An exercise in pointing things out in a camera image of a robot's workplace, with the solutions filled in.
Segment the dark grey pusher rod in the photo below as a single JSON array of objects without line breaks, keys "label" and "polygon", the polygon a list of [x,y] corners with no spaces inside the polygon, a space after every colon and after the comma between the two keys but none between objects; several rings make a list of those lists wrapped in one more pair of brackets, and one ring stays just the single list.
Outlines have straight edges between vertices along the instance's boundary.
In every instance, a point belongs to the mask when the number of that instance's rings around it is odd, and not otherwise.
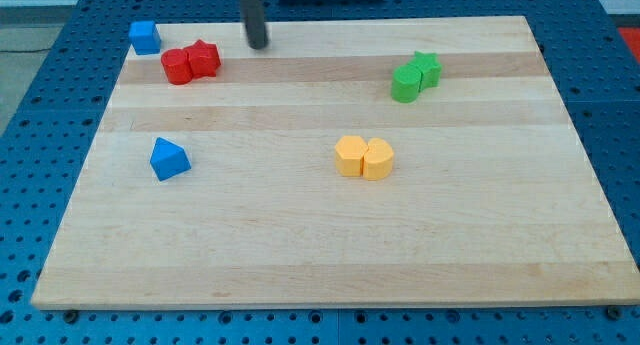
[{"label": "dark grey pusher rod", "polygon": [[269,38],[262,1],[239,0],[239,6],[249,47],[254,50],[266,48]]}]

